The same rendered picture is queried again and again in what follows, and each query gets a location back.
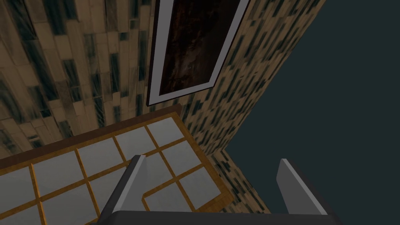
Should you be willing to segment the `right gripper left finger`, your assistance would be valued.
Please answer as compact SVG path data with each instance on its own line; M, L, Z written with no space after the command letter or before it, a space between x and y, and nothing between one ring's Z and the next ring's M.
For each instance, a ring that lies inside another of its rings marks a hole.
M142 198L146 188L146 180L146 156L135 155L109 197L100 218L108 218L117 211L144 211Z

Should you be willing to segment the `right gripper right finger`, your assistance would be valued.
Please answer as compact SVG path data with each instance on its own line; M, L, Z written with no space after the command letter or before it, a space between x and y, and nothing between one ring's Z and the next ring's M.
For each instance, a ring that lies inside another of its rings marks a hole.
M332 214L322 195L293 161L280 160L276 181L290 214Z

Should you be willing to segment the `dark picture in grey frame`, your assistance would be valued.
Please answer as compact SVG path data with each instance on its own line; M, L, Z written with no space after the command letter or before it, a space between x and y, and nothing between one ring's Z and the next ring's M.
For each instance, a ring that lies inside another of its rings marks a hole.
M250 0L156 0L146 105L214 87Z

